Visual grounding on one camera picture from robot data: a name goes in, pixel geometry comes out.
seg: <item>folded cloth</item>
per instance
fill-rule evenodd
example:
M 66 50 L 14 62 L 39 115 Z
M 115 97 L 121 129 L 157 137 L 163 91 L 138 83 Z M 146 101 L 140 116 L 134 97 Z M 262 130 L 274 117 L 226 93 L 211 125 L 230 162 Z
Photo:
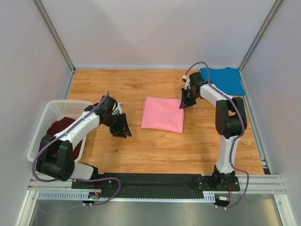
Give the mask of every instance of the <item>folded cloth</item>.
M 55 134 L 63 131 L 66 129 L 68 126 L 70 126 L 72 123 L 74 123 L 75 120 L 72 118 L 64 117 L 60 121 L 55 121 L 51 127 L 47 130 L 46 134 L 50 136 L 54 136 Z M 77 159 L 79 156 L 80 152 L 80 147 L 81 147 L 81 142 L 82 140 L 76 145 L 75 149 L 73 150 L 73 158 Z
M 180 103 L 181 99 L 146 97 L 141 128 L 183 133 L 184 110 Z

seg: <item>gray floor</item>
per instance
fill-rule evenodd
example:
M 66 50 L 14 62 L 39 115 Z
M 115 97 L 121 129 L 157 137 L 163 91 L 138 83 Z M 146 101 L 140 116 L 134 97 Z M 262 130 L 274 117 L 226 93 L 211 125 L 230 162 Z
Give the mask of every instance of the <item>gray floor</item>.
M 239 195 L 233 195 L 236 201 Z M 80 201 L 38 201 L 45 211 L 58 211 Z M 110 202 L 64 213 L 43 214 L 35 208 L 31 226 L 277 226 L 278 211 L 272 195 L 247 195 L 232 210 L 205 203 Z

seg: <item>wood surface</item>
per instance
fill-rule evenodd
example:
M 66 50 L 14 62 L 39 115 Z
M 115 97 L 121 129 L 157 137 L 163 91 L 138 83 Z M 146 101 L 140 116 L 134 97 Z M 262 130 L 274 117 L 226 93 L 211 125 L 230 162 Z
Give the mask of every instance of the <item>wood surface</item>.
M 220 136 L 215 108 L 198 99 L 186 108 L 182 134 L 142 129 L 145 98 L 181 98 L 184 70 L 77 70 L 69 99 L 99 102 L 110 96 L 124 104 L 132 137 L 113 137 L 101 125 L 87 136 L 81 162 L 99 172 L 212 173 L 219 156 Z M 250 174 L 263 174 L 250 122 L 238 144 L 235 165 Z

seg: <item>white enclosure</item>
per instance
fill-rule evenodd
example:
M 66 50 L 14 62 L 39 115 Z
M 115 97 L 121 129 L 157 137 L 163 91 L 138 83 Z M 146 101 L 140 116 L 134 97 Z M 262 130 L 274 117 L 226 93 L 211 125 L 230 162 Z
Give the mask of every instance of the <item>white enclosure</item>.
M 283 3 L 271 11 L 275 2 Z M 258 136 L 301 225 L 300 23 L 298 0 L 3 0 L 0 225 L 16 223 L 32 177 L 29 144 L 47 102 L 68 94 L 73 68 L 186 69 L 199 60 L 246 62 Z

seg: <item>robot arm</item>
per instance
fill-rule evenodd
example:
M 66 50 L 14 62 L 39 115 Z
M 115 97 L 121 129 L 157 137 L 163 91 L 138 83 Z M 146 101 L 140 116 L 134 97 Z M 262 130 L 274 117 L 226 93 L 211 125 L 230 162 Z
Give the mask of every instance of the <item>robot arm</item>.
M 215 106 L 215 127 L 221 135 L 220 154 L 218 161 L 214 167 L 214 173 L 217 174 L 220 180 L 230 179 L 235 176 L 235 171 L 230 165 L 230 147 L 234 139 L 241 134 L 241 124 L 237 114 L 229 115 L 229 111 L 235 112 L 229 100 L 210 87 L 207 81 L 204 81 L 201 73 L 192 73 L 189 78 L 183 77 L 185 88 L 182 89 L 182 102 L 180 108 L 193 106 L 196 104 L 196 99 L 207 99 Z M 231 97 L 240 115 L 243 118 L 245 129 L 247 127 L 246 113 L 243 99 L 240 97 Z M 240 139 L 237 139 L 232 151 L 232 163 L 234 164 L 237 145 Z
M 95 105 L 88 106 L 82 115 L 68 128 L 54 136 L 44 136 L 41 139 L 40 150 L 55 137 L 66 134 L 49 146 L 37 159 L 36 170 L 61 181 L 68 179 L 92 179 L 97 168 L 83 163 L 74 162 L 73 149 L 93 129 L 101 124 L 110 128 L 115 137 L 132 136 L 127 125 L 126 114 L 121 112 L 122 104 L 112 97 L 106 97 L 104 102 L 89 116 L 88 113 Z

